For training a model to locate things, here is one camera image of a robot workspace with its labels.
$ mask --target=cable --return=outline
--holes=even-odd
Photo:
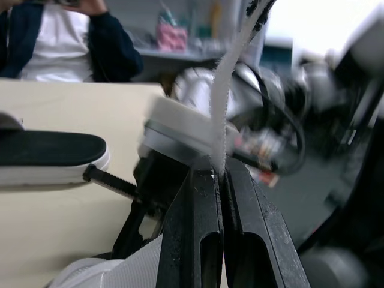
[[[236,74],[238,79],[241,79],[243,83],[248,85],[250,88],[252,88],[257,94],[260,94],[263,99],[265,99],[270,105],[274,106],[291,124],[293,127],[293,130],[296,132],[297,135],[297,146],[298,146],[298,157],[296,161],[290,165],[283,166],[283,167],[278,167],[277,164],[274,162],[271,163],[271,171],[272,172],[277,172],[279,175],[290,175],[295,172],[297,172],[304,164],[305,162],[305,137],[304,137],[304,131],[302,129],[302,126],[299,124],[299,122],[295,119],[294,115],[292,112],[289,110],[287,106],[281,107],[280,105],[276,104],[270,97],[268,96],[268,92],[266,90],[265,83],[263,79],[260,77],[260,75],[254,71],[251,67],[249,67],[254,75],[257,78],[257,81],[259,82],[260,85],[260,90],[262,93],[260,93],[255,87],[250,85],[247,81],[245,81],[242,77]],[[241,158],[239,160],[243,162],[247,162],[246,164],[254,166],[256,168],[264,167],[265,165],[260,164],[258,158],[253,157],[252,155],[249,155],[247,158],[248,160],[244,160],[244,153],[239,154],[239,151],[235,151],[233,154],[234,158]]]

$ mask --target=white rope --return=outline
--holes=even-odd
[[[211,162],[215,171],[222,179],[226,164],[226,112],[230,80],[235,65],[245,47],[251,40],[253,29],[267,5],[274,0],[259,0],[257,8],[245,22],[236,36],[229,51],[224,55],[215,72],[215,79],[211,90],[212,115],[212,154]]]

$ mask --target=pink box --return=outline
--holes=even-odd
[[[157,44],[161,51],[185,51],[187,40],[188,32],[185,28],[161,22],[157,25]]]

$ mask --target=beige table surface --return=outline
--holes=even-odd
[[[101,136],[109,172],[134,181],[145,111],[159,95],[157,85],[0,81],[0,110],[28,129]],[[0,288],[41,288],[72,261],[110,251],[129,211],[130,200],[95,184],[0,188]]]

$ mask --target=person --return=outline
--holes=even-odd
[[[141,72],[140,54],[104,0],[42,1],[1,0],[0,77],[129,82]]]

